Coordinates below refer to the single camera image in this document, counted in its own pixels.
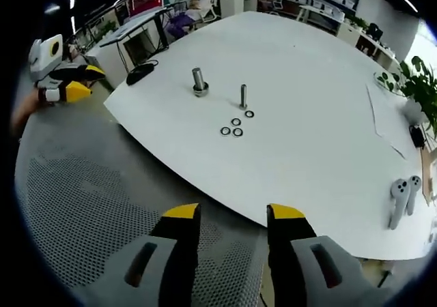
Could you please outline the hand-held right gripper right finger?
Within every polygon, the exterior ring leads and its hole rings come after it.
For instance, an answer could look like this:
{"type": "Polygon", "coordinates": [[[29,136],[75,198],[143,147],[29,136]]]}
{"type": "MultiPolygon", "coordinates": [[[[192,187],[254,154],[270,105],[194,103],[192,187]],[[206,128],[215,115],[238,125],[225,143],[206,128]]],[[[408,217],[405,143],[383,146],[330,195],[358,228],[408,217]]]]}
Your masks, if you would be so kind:
{"type": "Polygon", "coordinates": [[[275,306],[384,305],[386,291],[365,278],[358,259],[316,235],[301,211],[272,203],[266,214],[275,306]]]}

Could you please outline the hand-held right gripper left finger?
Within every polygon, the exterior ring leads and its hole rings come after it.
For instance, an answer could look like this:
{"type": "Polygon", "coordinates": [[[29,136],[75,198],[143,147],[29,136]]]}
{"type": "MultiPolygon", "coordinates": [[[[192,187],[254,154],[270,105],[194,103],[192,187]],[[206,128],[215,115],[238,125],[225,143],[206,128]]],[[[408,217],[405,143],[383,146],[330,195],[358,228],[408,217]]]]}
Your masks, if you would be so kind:
{"type": "Polygon", "coordinates": [[[104,265],[104,273],[85,287],[86,306],[190,306],[201,206],[166,211],[149,234],[140,236],[104,265]]]}

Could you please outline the person's left hand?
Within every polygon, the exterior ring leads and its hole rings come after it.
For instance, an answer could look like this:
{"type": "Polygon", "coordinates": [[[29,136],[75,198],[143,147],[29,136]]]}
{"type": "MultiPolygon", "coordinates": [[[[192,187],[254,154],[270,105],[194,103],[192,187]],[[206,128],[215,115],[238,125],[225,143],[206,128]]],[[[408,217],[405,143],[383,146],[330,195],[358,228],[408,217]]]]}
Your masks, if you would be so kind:
{"type": "Polygon", "coordinates": [[[12,113],[11,128],[22,126],[31,114],[43,106],[44,103],[40,101],[40,89],[32,89],[12,113]]]}

